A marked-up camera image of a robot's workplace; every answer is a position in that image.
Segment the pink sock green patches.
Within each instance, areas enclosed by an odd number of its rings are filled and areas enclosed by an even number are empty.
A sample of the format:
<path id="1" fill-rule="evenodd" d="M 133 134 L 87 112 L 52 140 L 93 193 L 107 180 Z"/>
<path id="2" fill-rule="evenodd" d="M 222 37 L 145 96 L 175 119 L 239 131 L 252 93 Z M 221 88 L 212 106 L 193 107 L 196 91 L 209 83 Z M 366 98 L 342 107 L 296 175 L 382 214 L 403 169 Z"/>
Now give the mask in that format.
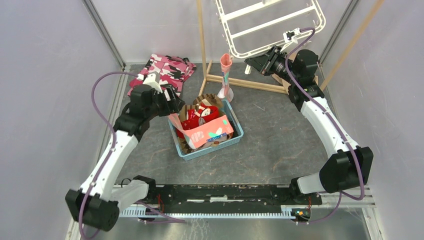
<path id="1" fill-rule="evenodd" d="M 231 102 L 234 98 L 234 92 L 230 87 L 229 73 L 231 66 L 233 64 L 233 59 L 229 53 L 225 53 L 220 58 L 220 67 L 222 72 L 222 82 L 221 89 L 219 90 L 217 96 L 221 100 L 227 100 Z"/>

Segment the white clip hanger frame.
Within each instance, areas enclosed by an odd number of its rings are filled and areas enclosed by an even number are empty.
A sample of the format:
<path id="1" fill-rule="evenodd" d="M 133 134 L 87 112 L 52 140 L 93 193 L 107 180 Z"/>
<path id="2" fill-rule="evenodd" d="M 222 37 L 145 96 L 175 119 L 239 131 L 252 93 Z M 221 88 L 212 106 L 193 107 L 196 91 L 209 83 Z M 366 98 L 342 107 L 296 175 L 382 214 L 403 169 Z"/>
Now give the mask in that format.
<path id="1" fill-rule="evenodd" d="M 215 15 L 221 32 L 218 36 L 225 42 L 222 50 L 216 50 L 212 60 L 217 62 L 224 53 L 236 61 L 264 54 L 272 46 L 284 50 L 293 48 L 296 43 L 285 43 L 283 33 L 296 28 L 314 28 L 316 34 L 327 27 L 327 18 L 319 0 L 277 0 L 277 3 L 241 15 L 224 19 L 229 14 L 263 0 L 215 0 Z M 298 43 L 309 35 L 297 36 Z"/>

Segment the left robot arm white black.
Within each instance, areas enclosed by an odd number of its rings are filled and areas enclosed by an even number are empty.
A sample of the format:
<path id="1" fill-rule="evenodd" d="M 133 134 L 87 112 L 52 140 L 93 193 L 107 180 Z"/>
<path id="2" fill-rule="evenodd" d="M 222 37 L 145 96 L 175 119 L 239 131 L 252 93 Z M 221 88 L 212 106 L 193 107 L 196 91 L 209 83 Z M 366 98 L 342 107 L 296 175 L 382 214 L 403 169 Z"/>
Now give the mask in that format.
<path id="1" fill-rule="evenodd" d="M 109 147 L 84 183 L 65 195 L 72 218 L 81 226 L 108 232 L 130 205 L 140 200 L 145 204 L 156 200 L 156 181 L 149 177 L 137 175 L 121 189 L 113 188 L 130 153 L 149 129 L 150 121 L 157 116 L 176 114 L 184 106 L 175 90 L 171 84 L 159 87 L 141 84 L 131 91 L 130 102 L 112 128 Z"/>

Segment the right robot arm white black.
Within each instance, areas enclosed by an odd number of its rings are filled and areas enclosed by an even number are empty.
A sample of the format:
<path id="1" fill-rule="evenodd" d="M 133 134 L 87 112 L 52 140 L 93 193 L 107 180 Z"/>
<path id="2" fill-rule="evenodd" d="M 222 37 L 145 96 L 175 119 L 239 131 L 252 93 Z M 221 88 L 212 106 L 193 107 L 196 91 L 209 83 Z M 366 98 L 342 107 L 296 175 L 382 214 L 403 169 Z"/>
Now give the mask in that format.
<path id="1" fill-rule="evenodd" d="M 244 62 L 263 76 L 276 75 L 289 83 L 288 96 L 297 110 L 309 121 L 324 145 L 328 160 L 319 172 L 292 179 L 289 199 L 302 204 L 309 194 L 341 192 L 364 187 L 368 183 L 374 154 L 361 147 L 343 129 L 332 113 L 323 91 L 315 82 L 318 55 L 301 49 L 293 60 L 279 46 Z"/>

